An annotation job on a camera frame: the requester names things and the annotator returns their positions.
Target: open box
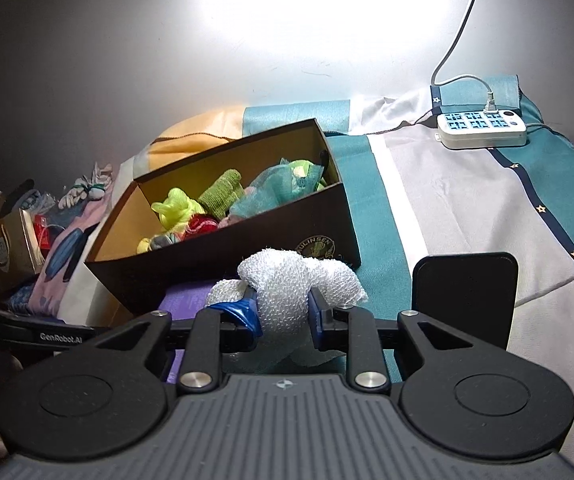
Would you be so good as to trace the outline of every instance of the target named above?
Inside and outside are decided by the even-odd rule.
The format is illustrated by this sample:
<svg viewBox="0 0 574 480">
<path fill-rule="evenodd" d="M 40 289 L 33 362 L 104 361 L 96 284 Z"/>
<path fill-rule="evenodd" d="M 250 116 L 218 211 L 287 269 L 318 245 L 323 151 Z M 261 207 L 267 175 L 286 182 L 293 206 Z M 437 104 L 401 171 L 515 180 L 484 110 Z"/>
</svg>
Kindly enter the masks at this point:
<svg viewBox="0 0 574 480">
<path fill-rule="evenodd" d="M 142 238 L 161 232 L 151 203 L 162 202 L 169 189 L 179 187 L 197 198 L 230 168 L 240 171 L 246 187 L 281 158 L 320 164 L 327 156 L 324 189 L 217 231 L 136 254 Z M 169 286 L 234 277 L 243 259 L 264 248 L 336 258 L 353 269 L 361 263 L 345 187 L 313 119 L 235 140 L 136 179 L 102 227 L 86 264 L 138 316 L 155 310 Z"/>
</svg>

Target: wall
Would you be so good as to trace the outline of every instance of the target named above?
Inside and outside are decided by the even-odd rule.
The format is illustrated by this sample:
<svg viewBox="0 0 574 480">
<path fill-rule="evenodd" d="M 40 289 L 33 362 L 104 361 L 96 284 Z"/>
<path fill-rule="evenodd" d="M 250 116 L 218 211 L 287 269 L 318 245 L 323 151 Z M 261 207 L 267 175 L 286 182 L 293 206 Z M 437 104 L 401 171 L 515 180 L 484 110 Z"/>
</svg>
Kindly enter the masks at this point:
<svg viewBox="0 0 574 480">
<path fill-rule="evenodd" d="M 60 192 L 225 104 L 427 83 L 467 0 L 0 0 L 0 188 Z M 517 73 L 574 137 L 574 0 L 477 0 L 440 77 Z"/>
</svg>

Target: white power strip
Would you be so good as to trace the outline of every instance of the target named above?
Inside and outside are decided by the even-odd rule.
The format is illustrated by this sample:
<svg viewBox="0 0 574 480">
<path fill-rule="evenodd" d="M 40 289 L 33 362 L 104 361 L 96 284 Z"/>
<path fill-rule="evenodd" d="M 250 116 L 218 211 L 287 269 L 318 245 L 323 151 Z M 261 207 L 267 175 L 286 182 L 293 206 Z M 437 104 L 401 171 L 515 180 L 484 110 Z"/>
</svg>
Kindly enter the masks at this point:
<svg viewBox="0 0 574 480">
<path fill-rule="evenodd" d="M 494 114 L 459 112 L 438 116 L 440 140 L 451 150 L 525 146 L 527 130 L 523 120 L 510 110 Z"/>
</svg>

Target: ribbed surface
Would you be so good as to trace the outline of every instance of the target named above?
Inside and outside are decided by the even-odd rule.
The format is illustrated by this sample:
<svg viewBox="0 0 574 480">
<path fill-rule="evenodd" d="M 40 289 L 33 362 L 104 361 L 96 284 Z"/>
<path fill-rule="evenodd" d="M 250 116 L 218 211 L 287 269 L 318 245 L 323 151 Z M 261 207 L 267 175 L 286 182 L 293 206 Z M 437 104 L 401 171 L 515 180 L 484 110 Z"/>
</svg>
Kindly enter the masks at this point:
<svg viewBox="0 0 574 480">
<path fill-rule="evenodd" d="M 389 400 L 339 376 L 296 376 L 287 388 L 282 379 L 232 376 L 224 390 L 185 397 L 157 433 L 118 456 L 64 465 L 15 456 L 0 480 L 574 479 L 558 456 L 489 466 L 442 454 Z"/>
</svg>

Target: red cloth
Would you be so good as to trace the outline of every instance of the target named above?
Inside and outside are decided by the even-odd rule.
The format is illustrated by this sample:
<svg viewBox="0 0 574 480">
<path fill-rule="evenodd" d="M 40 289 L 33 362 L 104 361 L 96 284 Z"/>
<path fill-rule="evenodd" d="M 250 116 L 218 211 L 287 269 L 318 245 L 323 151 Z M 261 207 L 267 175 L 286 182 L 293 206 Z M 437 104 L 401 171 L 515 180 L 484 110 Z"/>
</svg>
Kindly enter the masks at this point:
<svg viewBox="0 0 574 480">
<path fill-rule="evenodd" d="M 218 229 L 218 221 L 213 216 L 195 213 L 187 223 L 182 240 L 204 235 L 205 233 L 211 233 L 216 229 Z"/>
</svg>

